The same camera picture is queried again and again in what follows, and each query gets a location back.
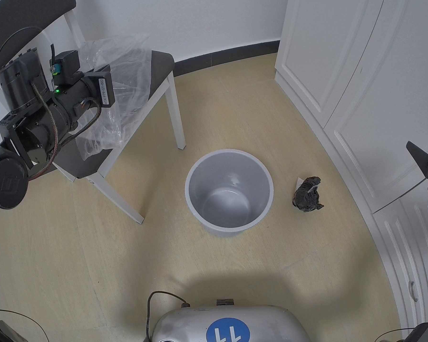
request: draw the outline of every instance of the gray seat cushion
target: gray seat cushion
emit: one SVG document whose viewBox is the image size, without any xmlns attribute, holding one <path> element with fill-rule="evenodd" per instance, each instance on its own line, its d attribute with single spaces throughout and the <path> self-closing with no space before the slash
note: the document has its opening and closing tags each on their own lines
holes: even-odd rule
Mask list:
<svg viewBox="0 0 428 342">
<path fill-rule="evenodd" d="M 165 78 L 174 68 L 173 56 L 169 53 L 152 51 L 151 59 L 151 90 L 149 99 L 163 83 Z M 97 155 L 88 157 L 86 161 L 81 158 L 81 155 L 76 145 L 76 141 L 72 140 L 63 147 L 54 162 L 68 171 L 73 176 L 81 179 L 97 172 L 100 165 L 108 157 L 112 150 L 103 150 Z"/>
</svg>

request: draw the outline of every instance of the chair backrest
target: chair backrest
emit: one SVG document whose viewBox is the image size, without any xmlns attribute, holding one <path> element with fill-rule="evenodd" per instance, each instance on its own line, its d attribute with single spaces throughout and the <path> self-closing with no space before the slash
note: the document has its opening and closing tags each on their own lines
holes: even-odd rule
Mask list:
<svg viewBox="0 0 428 342">
<path fill-rule="evenodd" d="M 0 47 L 19 29 L 45 29 L 75 6 L 76 0 L 0 0 Z M 0 52 L 0 69 L 38 34 L 36 29 L 27 29 L 12 37 Z"/>
</svg>

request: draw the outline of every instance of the white wall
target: white wall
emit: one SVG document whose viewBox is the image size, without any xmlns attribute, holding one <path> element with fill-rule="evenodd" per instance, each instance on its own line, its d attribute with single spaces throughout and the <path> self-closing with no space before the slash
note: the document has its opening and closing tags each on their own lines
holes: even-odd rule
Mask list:
<svg viewBox="0 0 428 342">
<path fill-rule="evenodd" d="M 152 49 L 169 52 L 176 61 L 280 39 L 287 5 L 287 0 L 76 1 L 74 12 L 86 39 L 144 32 Z M 47 31 L 56 53 L 74 48 L 63 21 Z M 37 44 L 44 66 L 49 47 L 41 37 L 35 42 L 44 43 Z M 3 113 L 0 105 L 0 119 Z"/>
</svg>

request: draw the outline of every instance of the black baseboard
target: black baseboard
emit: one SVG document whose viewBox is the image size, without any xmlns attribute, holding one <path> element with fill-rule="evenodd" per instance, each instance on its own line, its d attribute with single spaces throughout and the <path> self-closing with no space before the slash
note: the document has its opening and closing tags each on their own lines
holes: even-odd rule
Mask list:
<svg viewBox="0 0 428 342">
<path fill-rule="evenodd" d="M 201 56 L 188 58 L 176 62 L 174 65 L 174 76 L 201 70 L 203 68 L 220 65 L 227 62 L 242 60 L 245 58 L 261 56 L 263 54 L 276 53 L 280 41 L 251 44 L 249 46 L 235 47 L 223 51 L 203 54 Z"/>
</svg>

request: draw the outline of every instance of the piece of trash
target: piece of trash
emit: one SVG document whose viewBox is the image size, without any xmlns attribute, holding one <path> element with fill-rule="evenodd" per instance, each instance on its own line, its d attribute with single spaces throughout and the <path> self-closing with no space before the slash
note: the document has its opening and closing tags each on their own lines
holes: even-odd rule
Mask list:
<svg viewBox="0 0 428 342">
<path fill-rule="evenodd" d="M 292 204 L 305 213 L 322 209 L 324 206 L 319 203 L 317 192 L 319 184 L 320 178 L 317 176 L 308 177 L 304 181 L 298 178 Z"/>
</svg>

